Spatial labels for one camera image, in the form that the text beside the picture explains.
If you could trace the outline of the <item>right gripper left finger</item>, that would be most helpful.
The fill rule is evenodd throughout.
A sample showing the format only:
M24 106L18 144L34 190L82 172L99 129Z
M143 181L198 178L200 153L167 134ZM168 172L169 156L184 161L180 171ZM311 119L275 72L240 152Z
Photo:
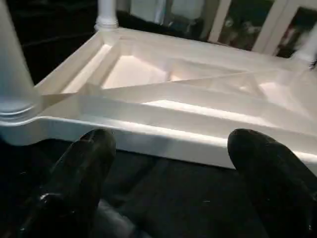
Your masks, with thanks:
M72 143L25 201L20 237L89 237L115 153L114 135L106 129L94 129Z

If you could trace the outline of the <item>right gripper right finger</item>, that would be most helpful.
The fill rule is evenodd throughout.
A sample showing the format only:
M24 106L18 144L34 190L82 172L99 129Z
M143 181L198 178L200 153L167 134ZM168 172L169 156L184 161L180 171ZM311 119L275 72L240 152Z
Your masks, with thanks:
M317 236L317 177L288 147L261 132L236 129L228 155L270 238Z

